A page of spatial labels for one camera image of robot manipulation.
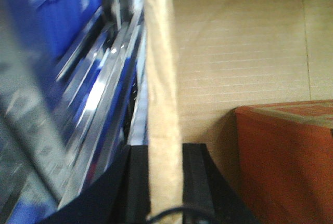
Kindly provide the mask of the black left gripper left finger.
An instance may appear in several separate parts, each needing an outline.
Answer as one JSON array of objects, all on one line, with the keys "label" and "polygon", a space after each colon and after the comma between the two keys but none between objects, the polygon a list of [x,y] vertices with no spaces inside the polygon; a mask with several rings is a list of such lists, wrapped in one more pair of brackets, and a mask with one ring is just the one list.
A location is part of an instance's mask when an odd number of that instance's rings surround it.
[{"label": "black left gripper left finger", "polygon": [[126,145],[88,189],[42,223],[146,223],[148,147]]}]

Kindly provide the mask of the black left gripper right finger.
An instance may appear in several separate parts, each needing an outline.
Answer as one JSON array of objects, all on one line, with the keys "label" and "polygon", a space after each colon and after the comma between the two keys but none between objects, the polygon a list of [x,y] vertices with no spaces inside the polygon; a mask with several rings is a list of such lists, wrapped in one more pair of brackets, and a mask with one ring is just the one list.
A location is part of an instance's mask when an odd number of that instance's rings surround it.
[{"label": "black left gripper right finger", "polygon": [[183,144],[183,170],[183,202],[193,209],[185,222],[260,222],[220,173],[205,144]]}]

